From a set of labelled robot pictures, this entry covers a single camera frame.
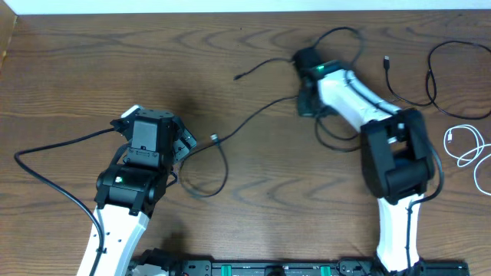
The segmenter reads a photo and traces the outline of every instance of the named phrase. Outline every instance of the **wooden table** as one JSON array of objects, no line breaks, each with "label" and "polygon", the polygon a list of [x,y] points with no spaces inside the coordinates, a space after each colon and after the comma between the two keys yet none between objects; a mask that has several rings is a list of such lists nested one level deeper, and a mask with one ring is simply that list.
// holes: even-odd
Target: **wooden table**
[{"label": "wooden table", "polygon": [[[0,274],[74,274],[91,228],[75,204],[15,164],[15,151],[106,128],[133,104],[172,110],[199,141],[226,135],[268,102],[298,93],[298,78],[285,63],[238,81],[234,75],[267,58],[291,57],[342,25],[366,37],[357,73],[387,99],[384,55],[390,55],[394,89],[422,102],[426,56],[435,44],[458,38],[491,45],[488,11],[21,17],[0,81]],[[339,33],[321,49],[326,59],[348,60],[358,43]],[[468,115],[487,112],[490,65],[489,54],[471,47],[437,52],[440,105]],[[490,119],[457,120],[433,107],[423,113],[447,181],[422,207],[419,253],[463,259],[473,275],[491,274],[491,198],[474,186],[473,167],[457,168],[442,145],[445,130],[459,123],[472,123],[489,141]],[[340,134],[353,133],[340,118],[326,123]],[[373,256],[378,207],[361,176],[360,153],[323,148],[313,127],[312,119],[297,116],[294,101],[257,116],[223,144],[230,163],[225,189],[203,200],[179,186],[169,189],[136,253],[158,247],[216,259]],[[93,208],[96,178],[123,142],[106,134],[25,160]],[[472,145],[462,132],[451,149],[463,153]],[[491,190],[489,168],[482,164],[479,179]],[[216,188],[223,176],[218,151],[196,156],[183,174]]]}]

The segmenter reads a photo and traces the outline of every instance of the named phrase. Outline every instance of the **cable connector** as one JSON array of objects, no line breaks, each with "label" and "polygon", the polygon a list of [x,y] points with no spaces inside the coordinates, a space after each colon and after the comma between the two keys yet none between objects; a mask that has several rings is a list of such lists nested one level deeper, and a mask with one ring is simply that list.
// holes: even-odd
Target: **cable connector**
[{"label": "cable connector", "polygon": [[220,142],[220,140],[218,139],[218,134],[216,134],[216,133],[210,135],[209,138],[211,138],[214,143]]},{"label": "cable connector", "polygon": [[389,70],[390,69],[390,59],[389,56],[384,57],[384,69]]}]

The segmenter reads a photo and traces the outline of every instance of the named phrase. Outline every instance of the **wooden tabletop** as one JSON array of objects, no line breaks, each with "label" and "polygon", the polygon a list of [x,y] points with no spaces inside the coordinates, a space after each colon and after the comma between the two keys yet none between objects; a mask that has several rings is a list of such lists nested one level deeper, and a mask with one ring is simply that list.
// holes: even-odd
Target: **wooden tabletop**
[{"label": "wooden tabletop", "polygon": [[[107,128],[134,104],[173,111],[201,143],[211,133],[224,136],[268,102],[298,93],[299,80],[286,63],[268,64],[238,81],[234,75],[267,58],[289,58],[343,25],[360,29],[367,39],[356,70],[367,86],[393,99],[382,68],[389,55],[393,88],[423,102],[428,51],[450,39],[490,46],[490,15],[370,11],[20,17],[0,77],[0,274],[75,274],[91,230],[74,203],[15,164],[15,151]],[[326,60],[349,60],[358,42],[347,33],[333,34],[320,49]],[[489,54],[468,46],[435,53],[438,103],[454,113],[487,112],[490,65]],[[418,251],[427,260],[465,260],[472,275],[489,275],[491,198],[474,186],[473,166],[457,168],[442,141],[448,127],[471,123],[489,142],[491,119],[458,120],[434,107],[424,108],[423,114],[443,159],[446,183],[438,198],[422,206]],[[354,132],[341,118],[326,123],[340,135]],[[473,146],[470,134],[454,136],[450,149],[456,153]],[[24,160],[92,209],[97,176],[124,142],[119,135],[105,134]],[[313,119],[298,117],[293,100],[258,115],[223,148],[230,164],[224,190],[211,199],[193,199],[173,186],[158,203],[136,254],[157,247],[215,259],[374,255],[378,207],[361,176],[360,153],[336,153],[319,145]],[[491,190],[489,168],[489,162],[482,164],[478,176],[483,188]],[[190,159],[183,175],[205,189],[217,188],[223,177],[218,151]]]}]

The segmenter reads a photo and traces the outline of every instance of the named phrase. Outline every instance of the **coiled white cable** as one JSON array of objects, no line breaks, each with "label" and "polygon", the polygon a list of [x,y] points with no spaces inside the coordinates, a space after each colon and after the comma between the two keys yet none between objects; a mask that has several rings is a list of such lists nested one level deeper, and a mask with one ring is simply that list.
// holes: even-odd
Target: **coiled white cable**
[{"label": "coiled white cable", "polygon": [[[451,142],[452,141],[452,138],[453,138],[452,130],[455,130],[455,129],[469,130],[474,135],[474,138],[476,138],[476,147],[473,148],[472,150],[464,153],[462,156],[454,156],[447,149],[447,142]],[[484,148],[487,147],[487,146],[491,146],[491,143],[486,144],[484,142],[483,136],[477,130],[477,128],[475,128],[474,126],[471,126],[469,124],[462,124],[462,125],[458,125],[458,126],[452,126],[451,128],[449,128],[445,132],[445,135],[443,136],[443,147],[445,148],[445,151],[448,153],[449,156],[452,156],[453,158],[457,159],[457,165],[460,168],[462,168],[464,166],[467,166],[467,165],[471,164],[474,160],[478,159],[479,156],[481,155],[481,153],[484,151]],[[469,154],[471,154],[473,152],[476,152],[476,153],[474,154],[474,157],[472,159],[464,158],[464,157],[468,156]],[[479,191],[481,191],[483,194],[485,194],[487,196],[491,196],[491,192],[486,192],[483,189],[481,189],[481,187],[479,186],[479,183],[477,182],[477,176],[476,176],[476,174],[477,174],[477,168],[479,168],[479,165],[481,165],[481,163],[484,160],[486,160],[486,159],[488,159],[490,157],[491,157],[491,154],[485,156],[484,158],[482,158],[477,163],[476,167],[474,167],[474,184],[476,184],[476,187],[477,187],[477,189]]]}]

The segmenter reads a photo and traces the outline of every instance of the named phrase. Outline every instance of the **white wall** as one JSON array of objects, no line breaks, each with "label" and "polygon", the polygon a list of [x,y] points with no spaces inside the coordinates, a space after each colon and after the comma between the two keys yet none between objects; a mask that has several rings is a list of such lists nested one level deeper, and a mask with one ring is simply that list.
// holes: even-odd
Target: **white wall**
[{"label": "white wall", "polygon": [[489,9],[491,0],[5,0],[18,15]]}]

